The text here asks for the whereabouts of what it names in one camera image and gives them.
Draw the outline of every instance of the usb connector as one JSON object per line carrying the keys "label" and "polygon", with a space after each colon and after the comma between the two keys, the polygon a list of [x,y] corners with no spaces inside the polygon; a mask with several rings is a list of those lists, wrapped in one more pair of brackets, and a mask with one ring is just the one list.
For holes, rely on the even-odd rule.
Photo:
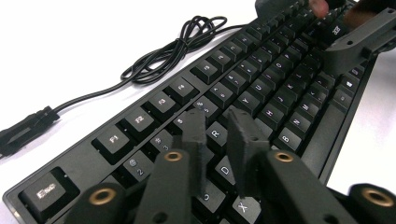
{"label": "usb connector", "polygon": [[18,152],[23,146],[46,131],[59,118],[52,108],[46,106],[29,115],[14,126],[0,132],[0,160]]}

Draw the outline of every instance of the white surface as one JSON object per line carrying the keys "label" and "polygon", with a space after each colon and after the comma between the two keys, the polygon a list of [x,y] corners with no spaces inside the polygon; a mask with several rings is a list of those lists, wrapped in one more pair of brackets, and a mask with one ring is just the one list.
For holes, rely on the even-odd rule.
{"label": "white surface", "polygon": [[[115,85],[124,69],[145,53],[176,39],[182,24],[195,15],[225,16],[229,19],[227,26],[252,21],[256,17],[254,2],[3,1],[0,4],[0,130],[47,105],[54,108]],[[194,54],[177,68],[199,55]],[[394,54],[389,60],[395,61]],[[382,81],[375,84],[374,77],[370,81],[329,182],[340,191],[354,183],[369,182],[396,192],[391,173],[396,168],[392,160],[396,144],[391,139],[396,127],[396,105],[391,99],[395,95],[396,76],[387,76],[384,81],[385,77],[379,75],[382,71],[376,72],[378,75],[374,77]],[[154,86],[130,85],[124,91],[63,111],[61,119],[48,132],[13,157],[0,160],[0,194]],[[389,97],[383,97],[379,91],[389,92]],[[16,222],[3,202],[0,202],[0,220]]]}

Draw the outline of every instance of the black cable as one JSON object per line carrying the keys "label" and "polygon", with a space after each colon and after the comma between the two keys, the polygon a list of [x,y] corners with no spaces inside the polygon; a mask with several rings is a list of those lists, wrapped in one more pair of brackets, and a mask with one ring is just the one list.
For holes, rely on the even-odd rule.
{"label": "black cable", "polygon": [[[222,22],[215,25],[214,21],[218,20]],[[157,81],[172,70],[186,54],[201,49],[215,38],[216,35],[244,26],[236,25],[219,30],[226,22],[227,18],[221,16],[212,19],[201,16],[193,17],[190,21],[184,23],[178,39],[161,49],[156,49],[144,55],[126,69],[120,76],[122,80],[121,83],[108,89],[93,92],[68,101],[54,108],[54,112],[59,113],[70,105],[115,91],[130,81],[138,84],[149,84]],[[150,68],[155,63],[161,64],[155,68]]]}
{"label": "black cable", "polygon": [[219,30],[227,18],[195,16],[183,25],[179,38],[161,49],[156,49],[137,60],[132,66],[121,74],[119,84],[108,89],[93,92],[59,105],[55,109],[49,106],[29,115],[14,126],[0,132],[0,159],[10,156],[21,149],[24,145],[33,141],[52,123],[59,119],[58,113],[65,108],[100,95],[104,95],[119,89],[129,82],[149,84],[157,81],[172,70],[186,54],[196,51],[208,44],[216,35],[225,31],[241,28],[244,25],[236,25]]}

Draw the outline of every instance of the brass insert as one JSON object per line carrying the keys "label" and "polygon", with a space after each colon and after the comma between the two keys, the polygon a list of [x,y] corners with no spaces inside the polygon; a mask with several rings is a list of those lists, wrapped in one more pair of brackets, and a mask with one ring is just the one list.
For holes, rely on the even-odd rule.
{"label": "brass insert", "polygon": [[278,152],[275,154],[275,158],[279,161],[283,162],[291,162],[293,161],[293,157],[285,152]]}
{"label": "brass insert", "polygon": [[365,188],[361,191],[361,194],[368,201],[379,206],[391,207],[394,205],[394,201],[388,195],[376,189]]}
{"label": "brass insert", "polygon": [[183,156],[179,152],[168,152],[165,155],[167,161],[180,161]]}
{"label": "brass insert", "polygon": [[102,205],[111,202],[116,197],[114,189],[99,189],[90,196],[90,203],[94,205]]}

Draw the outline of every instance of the black keyboard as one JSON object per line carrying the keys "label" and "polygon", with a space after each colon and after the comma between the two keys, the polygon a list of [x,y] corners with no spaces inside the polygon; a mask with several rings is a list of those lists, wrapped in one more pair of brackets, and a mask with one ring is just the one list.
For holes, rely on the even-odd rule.
{"label": "black keyboard", "polygon": [[182,134],[184,113],[205,111],[205,196],[193,198],[197,223],[257,223],[255,198],[241,200],[227,156],[227,113],[254,118],[273,149],[301,157],[326,183],[375,60],[343,75],[321,71],[319,52],[347,33],[347,6],[318,20],[305,1],[268,22],[252,21],[150,93],[8,190],[17,220],[62,223],[79,196],[102,182],[128,189],[149,177],[156,155]]}

